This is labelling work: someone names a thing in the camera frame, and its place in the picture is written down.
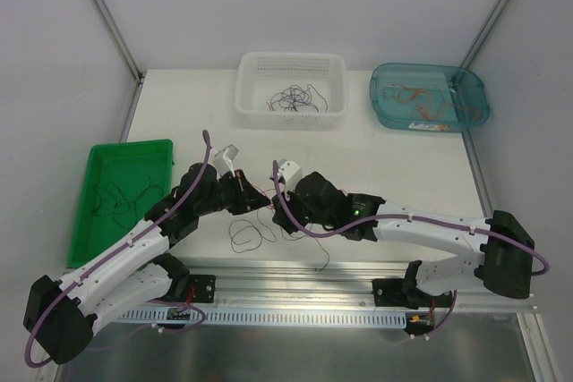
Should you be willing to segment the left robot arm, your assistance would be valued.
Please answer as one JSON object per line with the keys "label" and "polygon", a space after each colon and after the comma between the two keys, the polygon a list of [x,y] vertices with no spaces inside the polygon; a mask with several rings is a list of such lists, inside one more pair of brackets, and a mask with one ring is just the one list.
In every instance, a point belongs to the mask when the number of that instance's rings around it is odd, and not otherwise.
{"label": "left robot arm", "polygon": [[170,249],[193,233],[203,216],[221,211],[239,216],[269,204],[242,170],[219,174],[206,162],[192,165],[116,244],[57,280],[42,276],[34,282],[23,318],[30,334],[26,364],[43,365],[32,358],[34,345],[47,354],[46,363],[73,360],[102,328],[148,301],[190,309],[201,280]]}

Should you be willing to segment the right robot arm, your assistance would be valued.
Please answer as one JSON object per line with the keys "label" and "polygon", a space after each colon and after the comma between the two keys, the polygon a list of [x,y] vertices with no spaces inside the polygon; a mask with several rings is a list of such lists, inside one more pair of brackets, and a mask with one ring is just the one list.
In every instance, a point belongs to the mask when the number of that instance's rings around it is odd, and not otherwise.
{"label": "right robot arm", "polygon": [[288,233],[350,241],[399,242],[448,253],[437,261],[409,262],[397,292],[414,309],[431,297],[483,286],[499,296],[529,297],[535,242],[507,211],[455,217],[416,211],[379,196],[344,193],[323,175],[272,173],[273,221]]}

